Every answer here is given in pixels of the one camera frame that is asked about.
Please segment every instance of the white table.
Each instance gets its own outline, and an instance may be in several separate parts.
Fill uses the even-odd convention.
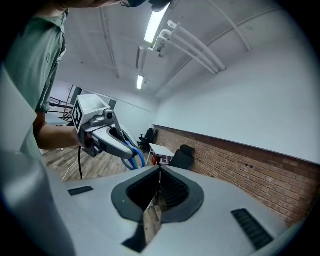
[[[149,143],[149,145],[150,145],[150,152],[149,152],[149,156],[148,156],[148,159],[146,161],[146,164],[149,163],[149,158],[150,158],[150,155],[151,155],[151,151],[153,151],[153,153],[155,153],[156,155],[160,155],[160,156],[166,157],[166,161],[167,162],[168,162],[168,157],[173,158],[175,156],[175,154],[172,153],[165,146],[159,146],[159,145],[152,144],[152,143]]]

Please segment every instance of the green shirt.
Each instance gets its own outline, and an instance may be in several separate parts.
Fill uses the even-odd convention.
[[[18,34],[4,61],[16,88],[36,112],[46,112],[50,108],[51,89],[66,48],[65,20],[65,13],[52,18],[33,17]],[[32,127],[21,152],[42,160]]]

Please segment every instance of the brick wall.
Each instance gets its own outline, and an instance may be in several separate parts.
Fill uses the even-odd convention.
[[[289,226],[305,218],[320,188],[320,166],[221,139],[156,126],[156,143],[176,152],[195,148],[191,171],[230,182],[273,210]]]

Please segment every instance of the headset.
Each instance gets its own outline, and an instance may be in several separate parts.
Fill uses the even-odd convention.
[[[135,8],[142,5],[147,0],[121,0],[121,5],[128,8]],[[161,12],[172,0],[149,0],[154,12]]]

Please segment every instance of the person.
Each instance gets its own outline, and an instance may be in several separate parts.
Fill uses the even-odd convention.
[[[102,7],[120,0],[51,0],[24,26],[4,60],[13,83],[37,117],[21,147],[21,152],[42,161],[39,151],[77,146],[74,127],[46,123],[50,93],[59,62],[66,52],[64,23],[69,8]]]

